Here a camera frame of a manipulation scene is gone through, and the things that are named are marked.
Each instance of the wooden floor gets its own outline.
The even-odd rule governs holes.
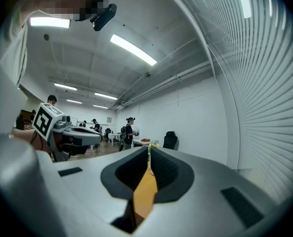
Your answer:
[[[102,141],[97,149],[88,149],[84,155],[71,156],[69,160],[79,160],[86,158],[94,158],[99,156],[105,156],[118,152],[118,142],[113,142],[113,146],[108,141]],[[157,193],[156,179],[150,173],[148,168],[133,193],[134,211],[136,215],[136,221],[139,225],[151,212],[154,202],[154,195]]]

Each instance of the white ceiling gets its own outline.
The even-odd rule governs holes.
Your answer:
[[[119,97],[150,72],[150,78],[142,78],[127,92],[131,97],[207,61],[190,23],[172,0],[110,3],[118,6],[117,14],[100,32],[95,32],[89,21],[72,21],[69,29],[29,26],[27,48],[36,66],[47,73],[50,81],[78,88],[67,92],[57,88],[57,96],[109,107],[114,101],[94,93]],[[41,12],[33,16],[38,15],[44,16]],[[44,34],[49,34],[50,41],[44,40]],[[158,63],[152,67],[111,43],[113,34],[139,47]]]

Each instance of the whiteboard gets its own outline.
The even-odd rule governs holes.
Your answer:
[[[78,120],[77,118],[71,117],[72,125],[77,126],[77,120]]]

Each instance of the white shirt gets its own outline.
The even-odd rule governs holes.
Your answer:
[[[0,68],[18,85],[27,65],[28,26],[20,25],[19,9],[11,13],[0,29]]]

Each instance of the person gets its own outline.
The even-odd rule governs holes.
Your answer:
[[[32,113],[31,113],[31,116],[30,116],[30,123],[33,122],[36,113],[37,113],[36,110],[32,110]]]
[[[33,13],[42,11],[55,17],[76,20],[83,18],[85,11],[86,19],[89,19],[97,13],[98,2],[101,1],[103,0],[22,0],[0,28],[0,69],[8,75],[14,85],[20,84],[28,59],[26,22]],[[36,150],[50,153],[42,138],[35,136],[34,129],[13,129],[11,135],[29,142]]]
[[[47,98],[47,103],[48,104],[51,104],[52,106],[55,106],[57,102],[57,99],[54,95],[50,95],[48,98]]]
[[[133,133],[132,125],[134,124],[135,118],[127,118],[127,124],[126,124],[126,138],[125,138],[125,150],[132,148],[132,140],[133,136],[137,135],[136,133]]]
[[[100,125],[99,123],[97,122],[97,120],[94,118],[92,120],[92,122],[95,124],[95,126],[92,126],[90,129],[94,129],[94,131],[96,132],[100,132]]]

